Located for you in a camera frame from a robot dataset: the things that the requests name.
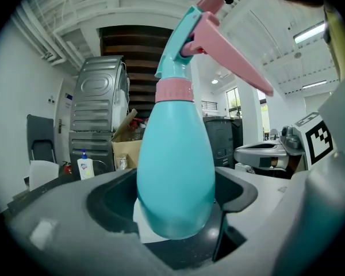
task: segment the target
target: ceiling light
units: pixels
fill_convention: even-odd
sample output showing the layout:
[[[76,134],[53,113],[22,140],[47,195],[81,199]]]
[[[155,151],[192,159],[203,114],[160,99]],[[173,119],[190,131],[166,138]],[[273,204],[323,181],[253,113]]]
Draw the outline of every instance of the ceiling light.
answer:
[[[315,87],[315,86],[322,85],[322,84],[326,84],[326,83],[327,83],[327,81],[326,81],[326,80],[323,80],[323,81],[321,81],[321,82],[317,82],[317,83],[314,83],[314,84],[305,85],[305,86],[303,86],[303,89]]]
[[[312,26],[309,29],[306,29],[305,31],[296,34],[294,36],[295,43],[298,44],[300,42],[303,42],[306,39],[309,39],[310,37],[313,37],[321,32],[324,31],[326,24],[324,22],[320,22],[319,24],[316,24]]]

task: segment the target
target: window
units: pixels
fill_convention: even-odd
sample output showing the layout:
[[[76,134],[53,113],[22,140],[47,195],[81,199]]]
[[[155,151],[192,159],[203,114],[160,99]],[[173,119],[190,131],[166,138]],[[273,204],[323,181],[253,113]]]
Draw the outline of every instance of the window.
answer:
[[[202,101],[202,109],[217,110],[217,102]]]
[[[262,116],[263,127],[263,139],[268,140],[270,138],[270,116],[269,107],[267,106],[267,99],[263,92],[257,90],[260,103],[260,114]]]
[[[239,92],[237,88],[234,88],[226,92],[229,105],[229,115],[230,117],[242,117],[242,110],[240,106]]]

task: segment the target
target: detergent bottle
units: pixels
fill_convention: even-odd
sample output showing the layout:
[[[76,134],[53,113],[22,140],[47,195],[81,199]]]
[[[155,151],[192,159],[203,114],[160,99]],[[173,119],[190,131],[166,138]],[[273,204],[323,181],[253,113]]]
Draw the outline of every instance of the detergent bottle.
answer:
[[[214,203],[215,170],[208,135],[185,69],[205,53],[252,86],[272,95],[267,80],[220,34],[214,16],[224,0],[200,0],[173,31],[156,77],[156,105],[137,169],[142,213],[161,237],[183,239],[206,224]]]
[[[78,168],[80,173],[80,179],[85,180],[94,177],[93,161],[86,155],[86,150],[83,149],[82,158],[78,159]]]

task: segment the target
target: pink trigger sprayer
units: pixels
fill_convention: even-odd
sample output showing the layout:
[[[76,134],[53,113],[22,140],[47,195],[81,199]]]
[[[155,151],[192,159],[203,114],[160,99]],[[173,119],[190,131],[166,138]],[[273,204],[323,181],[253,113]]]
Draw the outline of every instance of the pink trigger sprayer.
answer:
[[[156,105],[139,155],[137,189],[151,229],[168,239],[195,235],[214,201],[215,173],[207,132],[193,100],[186,66],[205,53],[267,95],[268,81],[219,32],[214,16],[224,0],[200,0],[185,14],[165,47],[156,77]]]

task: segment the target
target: fire extinguisher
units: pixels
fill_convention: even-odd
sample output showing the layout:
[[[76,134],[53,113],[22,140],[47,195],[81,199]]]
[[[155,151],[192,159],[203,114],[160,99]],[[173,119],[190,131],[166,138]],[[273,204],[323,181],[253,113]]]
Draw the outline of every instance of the fire extinguisher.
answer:
[[[66,162],[65,160],[63,160],[63,162],[65,163],[63,165],[63,172],[64,172],[64,174],[71,174],[71,163]]]

